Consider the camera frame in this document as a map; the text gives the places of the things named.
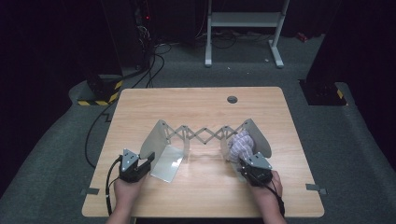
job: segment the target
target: white stand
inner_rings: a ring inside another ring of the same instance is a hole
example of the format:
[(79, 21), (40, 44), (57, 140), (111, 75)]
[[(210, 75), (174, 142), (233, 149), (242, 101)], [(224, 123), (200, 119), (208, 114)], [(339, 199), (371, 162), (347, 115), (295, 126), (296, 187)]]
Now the white stand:
[(277, 50), (277, 41), (288, 10), (289, 0), (285, 0), (281, 12), (212, 12), (212, 0), (207, 9), (207, 37), (205, 50), (205, 66), (212, 66), (212, 27), (276, 27), (274, 40), (268, 44), (274, 55), (276, 67), (284, 64)]

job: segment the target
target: black cable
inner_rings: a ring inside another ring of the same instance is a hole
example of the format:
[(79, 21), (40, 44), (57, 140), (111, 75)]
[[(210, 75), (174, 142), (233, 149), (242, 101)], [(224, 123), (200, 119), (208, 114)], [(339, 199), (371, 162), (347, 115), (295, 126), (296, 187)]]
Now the black cable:
[(152, 86), (152, 82), (151, 82), (151, 78), (152, 78), (151, 71), (149, 71), (149, 73), (148, 73), (148, 83), (146, 84), (146, 88), (152, 88), (153, 87)]
[(146, 85), (146, 88), (148, 87), (149, 83), (151, 84), (151, 87), (153, 87), (153, 85), (152, 85), (152, 79), (154, 79), (154, 78), (160, 73), (160, 71), (163, 70), (163, 67), (165, 66), (165, 59), (163, 58), (163, 56), (161, 56), (161, 55), (159, 55), (159, 54), (155, 54), (155, 55), (154, 55), (154, 59), (155, 59), (156, 56), (159, 57), (159, 58), (161, 58), (161, 60), (163, 61), (163, 64), (162, 64), (161, 67), (157, 70), (157, 72), (155, 72), (155, 74), (149, 79), (148, 84)]
[(139, 71), (137, 71), (137, 72), (135, 72), (135, 73), (126, 75), (126, 76), (121, 77), (121, 78), (117, 78), (117, 81), (122, 81), (122, 80), (125, 80), (125, 79), (128, 79), (128, 78), (131, 78), (131, 77), (139, 76), (140, 74), (142, 74), (142, 73), (144, 73), (145, 71), (147, 71), (147, 69), (148, 69), (148, 68), (145, 66), (145, 67), (141, 68)]
[(201, 28), (199, 29), (199, 31), (196, 34), (195, 38), (197, 38), (199, 36), (199, 34), (202, 32), (202, 30), (204, 29), (204, 24), (205, 24), (205, 21), (206, 21), (206, 13), (207, 13), (207, 8), (208, 7), (209, 7), (209, 2), (205, 1), (205, 4), (204, 4), (204, 16), (202, 18)]
[(275, 192), (273, 189), (271, 189), (270, 187), (268, 187), (268, 186), (266, 186), (266, 185), (264, 185), (264, 187), (265, 187), (266, 189), (269, 189), (277, 198), (280, 198), (280, 196), (277, 194), (277, 192)]
[(232, 40), (233, 43), (231, 43), (231, 45), (229, 45), (227, 47), (220, 47), (220, 46), (215, 45), (214, 41), (212, 41), (212, 46), (217, 48), (217, 49), (229, 49), (230, 47), (232, 47), (236, 43), (236, 36), (232, 32), (230, 32), (230, 37), (229, 38), (225, 38), (226, 36), (227, 35), (223, 35), (223, 36), (218, 37), (218, 38), (221, 39), (221, 40)]
[(146, 73), (145, 75), (143, 75), (143, 76), (131, 87), (131, 89), (133, 89), (134, 87), (136, 87), (136, 86), (143, 80), (143, 78), (145, 78), (145, 77), (149, 74), (149, 71), (152, 69), (153, 66), (154, 66), (154, 63), (151, 64), (151, 66), (150, 66), (149, 70), (147, 71), (147, 73)]
[(108, 187), (110, 188), (110, 187), (111, 187), (111, 185), (112, 185), (114, 182), (116, 182), (116, 180), (118, 180), (118, 179), (120, 179), (120, 178), (119, 178), (119, 177), (117, 177), (117, 178), (113, 179), (113, 181), (111, 181), (111, 182), (110, 182), (110, 184), (108, 185)]
[(112, 105), (114, 105), (114, 103), (111, 104), (111, 105), (108, 105), (108, 106), (96, 117), (95, 121), (94, 121), (93, 124), (91, 125), (91, 128), (88, 130), (87, 136), (85, 137), (85, 147), (84, 147), (85, 160), (87, 161), (87, 163), (88, 163), (93, 169), (96, 168), (96, 166), (93, 165), (92, 162), (90, 161), (90, 159), (88, 158), (88, 140), (89, 140), (89, 138), (90, 138), (90, 135), (91, 135), (91, 131), (92, 131), (92, 129), (93, 129), (93, 126), (94, 126), (95, 123), (99, 120), (99, 118), (100, 118), (101, 116), (106, 116), (106, 122), (109, 122), (109, 120), (108, 120), (108, 114), (105, 114), (105, 112), (106, 112)]
[(264, 40), (268, 40), (269, 38), (271, 38), (273, 35), (268, 35), (267, 37), (265, 37), (264, 39), (260, 39), (261, 37), (263, 37), (264, 35), (257, 35), (257, 37), (255, 39), (241, 39), (240, 37), (242, 36), (255, 36), (255, 35), (238, 35), (236, 38), (238, 39), (238, 41), (245, 41), (245, 42), (261, 42)]
[(275, 192), (276, 192), (276, 194), (277, 194), (277, 191), (276, 191), (276, 187), (275, 187), (274, 181), (273, 181), (273, 180), (271, 180), (271, 183), (273, 183), (273, 186), (274, 186)]
[(227, 3), (227, 0), (224, 0), (223, 1), (223, 4), (222, 4), (222, 6), (221, 6), (221, 10), (220, 10), (220, 12), (222, 12), (223, 10), (224, 10), (224, 7), (225, 7), (225, 4)]
[(169, 51), (171, 51), (171, 49), (172, 49), (172, 45), (170, 45), (170, 44), (161, 44), (161, 45), (159, 45), (159, 46), (157, 46), (157, 48), (158, 47), (162, 47), (162, 46), (169, 46), (169, 49), (168, 50), (166, 50), (166, 51), (164, 51), (164, 52), (161, 52), (161, 53), (156, 53), (156, 54), (165, 54), (165, 53), (167, 53), (167, 52), (169, 52)]
[(113, 213), (113, 211), (111, 210), (110, 185), (108, 184), (108, 181), (109, 181), (109, 179), (110, 179), (111, 172), (113, 171), (114, 166), (115, 166), (115, 165), (117, 164), (117, 162), (119, 162), (119, 161), (122, 161), (122, 156), (121, 156), (121, 155), (119, 155), (119, 157), (118, 157), (116, 160), (114, 160), (113, 164), (111, 164), (111, 167), (110, 167), (110, 169), (108, 170), (107, 178), (106, 178), (106, 189), (105, 189), (105, 192), (106, 192), (107, 212), (108, 212), (108, 215), (109, 215), (109, 216), (111, 215), (111, 213)]

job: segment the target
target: black device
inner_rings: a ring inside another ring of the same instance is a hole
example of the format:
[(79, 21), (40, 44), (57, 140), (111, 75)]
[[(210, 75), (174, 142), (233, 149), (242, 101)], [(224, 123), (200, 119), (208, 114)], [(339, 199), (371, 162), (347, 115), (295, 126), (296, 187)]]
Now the black device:
[(273, 178), (271, 173), (272, 166), (260, 152), (247, 159), (239, 159), (239, 163), (241, 165), (241, 175), (251, 186), (264, 187), (271, 182)]
[(154, 51), (155, 38), (146, 19), (149, 10), (145, 1), (93, 2), (90, 11), (94, 19), (79, 25), (84, 29), (76, 35), (80, 42), (78, 64), (87, 78), (87, 85), (78, 97), (80, 105), (112, 104), (125, 78), (149, 69), (149, 58)]
[(111, 209), (111, 201), (110, 201), (110, 185), (109, 179), (111, 172), (113, 171), (114, 166), (117, 162), (120, 162), (119, 168), (119, 179), (128, 182), (135, 183), (138, 182), (143, 176), (145, 176), (151, 170), (151, 162), (155, 159), (155, 152), (151, 152), (151, 154), (147, 157), (147, 160), (138, 166), (139, 160), (141, 160), (140, 155), (133, 153), (132, 151), (125, 148), (123, 150), (122, 155), (113, 162), (110, 169), (108, 170), (107, 179), (106, 179), (106, 204), (107, 204), (107, 212), (110, 216), (113, 212)]
[(151, 170), (151, 162), (154, 161), (154, 159), (155, 152), (152, 152), (143, 164), (137, 166), (140, 160), (140, 156), (134, 154), (128, 149), (124, 149), (122, 161), (119, 168), (120, 179), (128, 183), (138, 182)]

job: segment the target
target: cable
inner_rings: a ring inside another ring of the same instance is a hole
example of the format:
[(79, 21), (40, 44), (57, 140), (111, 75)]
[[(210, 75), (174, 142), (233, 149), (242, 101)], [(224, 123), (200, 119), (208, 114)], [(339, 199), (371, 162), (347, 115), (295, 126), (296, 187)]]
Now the cable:
[[(155, 54), (154, 54), (154, 58), (153, 58), (152, 64), (153, 64), (153, 65), (155, 64)], [(151, 69), (148, 71), (148, 83), (146, 84), (146, 88), (147, 88), (148, 86), (152, 87), (152, 82), (151, 82), (151, 79), (152, 79), (152, 77), (151, 77), (151, 70), (152, 70), (152, 67), (151, 67)]]
[(154, 66), (154, 63), (151, 64), (150, 68), (148, 69), (147, 73), (145, 75), (143, 75), (132, 87), (131, 89), (135, 88), (142, 80), (143, 78), (145, 78), (147, 76), (147, 74), (149, 73), (149, 71), (152, 69), (152, 67)]
[(264, 187), (267, 188), (267, 189), (269, 189), (269, 190), (275, 195), (276, 200), (277, 200), (277, 205), (279, 206), (279, 212), (280, 212), (280, 214), (282, 215), (282, 217), (285, 217), (285, 204), (284, 204), (283, 201), (282, 201), (282, 197), (280, 197), (280, 196), (277, 194), (277, 192), (276, 192), (276, 187), (275, 187), (274, 181), (271, 180), (271, 182), (273, 183), (274, 189), (275, 189), (275, 190), (271, 189), (271, 188), (268, 187), (267, 185), (264, 185)]
[(117, 178), (113, 179), (113, 181), (111, 181), (111, 182), (110, 182), (110, 184), (108, 185), (108, 187), (110, 188), (110, 187), (111, 187), (111, 185), (112, 185), (114, 182), (116, 182), (116, 180), (118, 180), (118, 179), (120, 179), (120, 178), (119, 178), (119, 177), (117, 177)]
[(142, 68), (139, 69), (137, 72), (131, 73), (131, 74), (126, 75), (126, 76), (124, 76), (124, 77), (116, 78), (115, 80), (116, 80), (116, 81), (122, 81), (122, 80), (125, 80), (125, 79), (127, 79), (127, 78), (136, 77), (136, 76), (138, 76), (138, 75), (144, 73), (145, 71), (147, 71), (147, 69), (148, 69), (148, 68), (147, 68), (146, 66), (145, 66), (145, 67), (142, 67)]
[(121, 156), (121, 155), (119, 155), (119, 157), (118, 157), (116, 160), (114, 160), (113, 164), (111, 164), (111, 167), (110, 167), (110, 169), (108, 170), (107, 178), (106, 178), (106, 189), (105, 189), (105, 192), (106, 192), (107, 212), (108, 212), (108, 215), (109, 215), (109, 216), (110, 216), (111, 213), (113, 212), (112, 209), (111, 209), (111, 201), (110, 201), (110, 185), (111, 185), (114, 181), (116, 181), (117, 178), (116, 178), (115, 180), (113, 180), (113, 181), (111, 182), (111, 184), (108, 184), (108, 181), (109, 181), (109, 179), (110, 179), (111, 172), (113, 171), (114, 166), (115, 166), (115, 165), (117, 164), (117, 162), (119, 162), (119, 161), (122, 161), (122, 156)]
[(161, 67), (157, 70), (157, 72), (154, 74), (154, 76), (150, 77), (150, 79), (148, 80), (148, 84), (146, 85), (146, 88), (149, 86), (149, 84), (151, 85), (151, 88), (153, 87), (153, 85), (152, 85), (152, 79), (154, 79), (154, 78), (160, 73), (160, 71), (163, 70), (163, 67), (165, 66), (165, 59), (163, 58), (163, 56), (161, 56), (161, 55), (159, 55), (159, 54), (154, 54), (154, 59), (155, 59), (156, 56), (159, 57), (159, 58), (161, 58), (161, 60), (163, 61), (163, 64), (162, 64)]
[(204, 5), (204, 17), (202, 18), (202, 23), (201, 23), (201, 28), (199, 29), (197, 35), (195, 36), (195, 38), (198, 37), (198, 35), (202, 32), (202, 29), (204, 28), (204, 24), (205, 24), (205, 19), (206, 19), (206, 12), (207, 12), (207, 8), (208, 8), (208, 1), (205, 1), (205, 5)]
[(111, 120), (108, 119), (109, 114), (105, 114), (105, 112), (106, 112), (112, 105), (114, 105), (114, 103), (111, 104), (111, 105), (108, 105), (108, 106), (96, 117), (95, 121), (94, 121), (93, 124), (91, 125), (91, 128), (88, 130), (87, 136), (85, 137), (85, 147), (84, 147), (85, 160), (87, 161), (87, 163), (88, 163), (93, 169), (95, 169), (96, 166), (93, 165), (92, 162), (90, 161), (90, 159), (88, 158), (88, 140), (89, 140), (89, 138), (90, 138), (90, 135), (91, 135), (91, 131), (92, 131), (92, 129), (93, 129), (93, 126), (94, 126), (95, 123), (99, 120), (99, 118), (100, 118), (101, 116), (106, 116), (106, 122), (110, 122), (110, 121), (111, 121)]
[(158, 47), (162, 47), (162, 46), (169, 46), (169, 49), (168, 50), (166, 50), (166, 51), (164, 51), (164, 52), (161, 52), (161, 53), (157, 53), (157, 54), (165, 54), (165, 53), (167, 53), (167, 52), (169, 52), (169, 51), (171, 51), (171, 49), (172, 49), (172, 45), (171, 44), (160, 44), (160, 45), (158, 45), (158, 46), (156, 46), (156, 48), (158, 48)]
[(221, 6), (221, 10), (220, 10), (221, 12), (224, 10), (224, 7), (225, 7), (225, 4), (226, 4), (226, 3), (227, 3), (227, 0), (224, 0), (224, 1), (223, 1), (223, 4), (222, 4), (222, 6)]
[(271, 183), (273, 183), (274, 190), (275, 190), (275, 192), (276, 192), (276, 194), (277, 194), (276, 187), (275, 187), (274, 181), (273, 181), (272, 179), (271, 179)]
[(228, 48), (232, 47), (232, 46), (235, 44), (235, 42), (236, 42), (236, 36), (235, 36), (232, 32), (230, 32), (230, 34), (231, 34), (231, 37), (229, 37), (229, 38), (224, 38), (224, 36), (221, 36), (220, 39), (221, 39), (221, 40), (232, 40), (233, 43), (231, 43), (231, 45), (229, 45), (229, 46), (227, 46), (227, 47), (219, 47), (219, 46), (215, 45), (214, 42), (212, 42), (212, 46), (215, 47), (215, 48), (217, 48), (217, 49), (228, 49)]
[(137, 28), (139, 29), (139, 31), (140, 32), (142, 32), (143, 33), (143, 37), (144, 38), (148, 38), (149, 39), (149, 30), (148, 30), (148, 28), (146, 28), (146, 27), (144, 27), (144, 26), (137, 26)]
[[(254, 37), (256, 37), (256, 38), (255, 38), (255, 39), (242, 39), (241, 37), (243, 37), (243, 36), (248, 36), (248, 37), (254, 36)], [(263, 36), (264, 36), (264, 35), (237, 35), (236, 38), (238, 39), (238, 41), (245, 41), (245, 42), (261, 42), (261, 41), (264, 41), (264, 40), (267, 40), (267, 39), (271, 38), (271, 36), (273, 36), (273, 35), (268, 35), (268, 36), (265, 37), (264, 39), (260, 39), (260, 38), (263, 37)]]

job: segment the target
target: dark background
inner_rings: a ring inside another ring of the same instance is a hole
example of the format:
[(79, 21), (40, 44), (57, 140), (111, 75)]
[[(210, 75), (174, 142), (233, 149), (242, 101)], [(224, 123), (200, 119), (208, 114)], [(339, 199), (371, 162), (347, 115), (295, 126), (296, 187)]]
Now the dark background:
[[(167, 2), (174, 10), (169, 24), (179, 17), (200, 24), (205, 1), (184, 0)], [(214, 10), (238, 11), (278, 10), (274, 1), (214, 1)], [(297, 32), (313, 37), (327, 33), (337, 11), (339, 0), (290, 1), (283, 36)], [(346, 82), (370, 131), (394, 167), (395, 134), (393, 74), (396, 63), (394, 41), (395, 16), (390, 1), (343, 1), (324, 43), (339, 51), (320, 50), (317, 60), (342, 57), (333, 74), (337, 81)], [(188, 15), (182, 8), (187, 8)], [(158, 29), (159, 33), (169, 35)], [(189, 29), (186, 38), (196, 35), (199, 27)], [(89, 55), (95, 74), (120, 72), (117, 54), (111, 42), (101, 3), (95, 1), (14, 0), (0, 3), (1, 53), (1, 149), (0, 170), (3, 194), (8, 183), (34, 148), (37, 141), (72, 104), (70, 88), (85, 79), (78, 65), (78, 54)]]

